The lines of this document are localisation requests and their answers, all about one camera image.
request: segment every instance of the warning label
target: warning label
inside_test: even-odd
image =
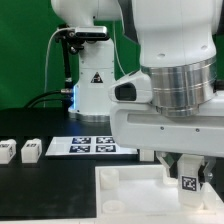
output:
[[[91,83],[103,83],[103,80],[98,72],[94,75]]]

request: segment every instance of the small white cube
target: small white cube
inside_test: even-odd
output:
[[[28,140],[21,150],[22,163],[37,163],[42,153],[40,139]]]
[[[0,142],[0,164],[8,164],[16,154],[16,141],[13,139]]]

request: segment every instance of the wall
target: wall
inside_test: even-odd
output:
[[[44,66],[48,40],[63,23],[52,11],[50,0],[1,0],[0,12],[0,109],[22,107],[44,91]],[[112,33],[113,24],[106,23]],[[116,22],[117,47],[125,72],[139,68],[139,47],[120,35]],[[216,38],[218,73],[224,77],[224,41]],[[78,80],[77,56],[72,56],[73,77]],[[116,64],[116,78],[121,72]],[[62,51],[52,44],[48,90],[63,88]]]

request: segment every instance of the metal cylinder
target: metal cylinder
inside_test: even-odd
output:
[[[214,96],[217,78],[215,57],[179,67],[141,69],[152,80],[152,104],[164,116],[197,114],[198,105]]]

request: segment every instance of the black cable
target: black cable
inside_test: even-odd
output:
[[[58,99],[42,99],[42,100],[38,100],[35,103],[33,103],[30,108],[33,108],[34,106],[36,106],[39,103],[42,102],[49,102],[49,101],[66,101],[66,100],[70,100],[70,98],[58,98]]]
[[[35,101],[43,98],[43,97],[46,97],[46,96],[50,96],[50,95],[55,95],[55,94],[61,94],[61,90],[54,90],[54,91],[50,91],[50,92],[47,92],[47,93],[43,93],[39,96],[36,96],[34,97],[32,100],[30,100],[25,106],[24,108],[28,108],[31,104],[33,104]]]

